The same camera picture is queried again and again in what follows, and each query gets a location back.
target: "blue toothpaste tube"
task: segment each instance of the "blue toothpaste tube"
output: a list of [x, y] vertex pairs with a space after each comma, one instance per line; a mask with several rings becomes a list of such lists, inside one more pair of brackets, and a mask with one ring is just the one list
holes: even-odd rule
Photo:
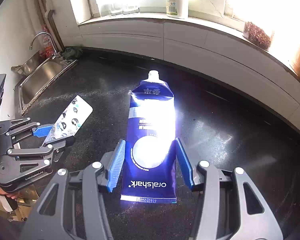
[[174, 97], [156, 70], [131, 93], [121, 200], [176, 203]]

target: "stainless steel sink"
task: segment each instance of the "stainless steel sink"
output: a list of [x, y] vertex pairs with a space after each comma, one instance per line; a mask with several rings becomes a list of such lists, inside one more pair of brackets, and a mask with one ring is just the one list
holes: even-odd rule
[[57, 55], [39, 65], [19, 86], [21, 116], [53, 81], [76, 63], [77, 60], [65, 60]]

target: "window sill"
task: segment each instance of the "window sill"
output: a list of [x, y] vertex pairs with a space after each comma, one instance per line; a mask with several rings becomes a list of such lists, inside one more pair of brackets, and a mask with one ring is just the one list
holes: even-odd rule
[[285, 71], [290, 73], [295, 79], [297, 79], [300, 82], [300, 78], [296, 75], [293, 68], [290, 66], [288, 60], [285, 59], [284, 55], [278, 55], [278, 54], [274, 54], [269, 51], [265, 51], [265, 50], [257, 47], [256, 45], [252, 44], [250, 41], [248, 41], [247, 39], [245, 39], [242, 36], [242, 32], [234, 29], [234, 28], [236, 28], [236, 26], [238, 26], [238, 22], [239, 22], [239, 24], [242, 24], [242, 22], [235, 20], [233, 18], [227, 17], [227, 16], [224, 16], [224, 18], [221, 18], [222, 19], [221, 21], [226, 21], [228, 23], [227, 24], [228, 26], [233, 25], [234, 26], [233, 28], [230, 28], [228, 26], [224, 26], [222, 24], [212, 22], [209, 20], [203, 20], [203, 19], [193, 18], [193, 17], [189, 17], [187, 19], [172, 18], [172, 17], [167, 16], [165, 13], [139, 13], [139, 14], [132, 14], [132, 15], [118, 15], [118, 16], [114, 16], [114, 17], [111, 17], [111, 16], [103, 17], [103, 18], [98, 17], [98, 18], [93, 18], [93, 19], [90, 19], [88, 21], [85, 21], [85, 22], [79, 24], [79, 27], [83, 26], [83, 25], [98, 23], [98, 22], [129, 20], [129, 19], [154, 19], [154, 20], [157, 19], [157, 20], [163, 20], [165, 22], [174, 22], [174, 23], [184, 24], [184, 25], [192, 25], [192, 26], [196, 25], [196, 27], [200, 26], [200, 28], [203, 28], [203, 29], [208, 29], [210, 31], [217, 32], [217, 33], [220, 33], [223, 35], [226, 34], [230, 38], [236, 39], [237, 41], [244, 43], [247, 46], [250, 46], [250, 47], [258, 50], [260, 53], [269, 57], [271, 60], [273, 60], [280, 66], [282, 66], [285, 69]]

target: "silver screw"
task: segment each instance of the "silver screw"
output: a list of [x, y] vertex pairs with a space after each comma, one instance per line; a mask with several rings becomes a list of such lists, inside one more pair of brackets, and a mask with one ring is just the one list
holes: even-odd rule
[[207, 162], [207, 161], [200, 161], [200, 162], [199, 162], [199, 165], [200, 165], [201, 167], [208, 168], [210, 164], [209, 164], [209, 162]]
[[241, 167], [236, 167], [236, 168], [234, 169], [234, 171], [235, 171], [236, 173], [240, 174], [240, 175], [242, 175], [242, 174], [244, 173], [244, 169], [241, 168]]
[[60, 169], [58, 170], [58, 175], [63, 176], [67, 173], [66, 169]]
[[101, 162], [94, 162], [94, 163], [92, 164], [92, 167], [95, 168], [95, 169], [99, 169], [99, 168], [101, 168], [101, 166], [102, 166], [102, 163], [101, 163]]

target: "faucet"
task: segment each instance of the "faucet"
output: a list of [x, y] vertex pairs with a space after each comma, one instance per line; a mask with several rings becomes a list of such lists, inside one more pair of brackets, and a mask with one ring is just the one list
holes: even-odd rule
[[36, 36], [34, 36], [33, 40], [31, 41], [31, 44], [30, 44], [29, 49], [32, 50], [32, 45], [33, 45], [33, 42], [34, 42], [35, 38], [38, 37], [38, 36], [41, 35], [41, 34], [45, 34], [45, 35], [48, 35], [48, 36], [50, 37], [51, 43], [52, 43], [52, 47], [53, 47], [53, 50], [54, 50], [54, 55], [56, 55], [56, 54], [57, 54], [57, 50], [56, 50], [56, 47], [55, 47], [55, 45], [54, 45], [53, 37], [51, 36], [50, 33], [47, 33], [47, 32], [40, 32], [40, 33], [38, 33]]

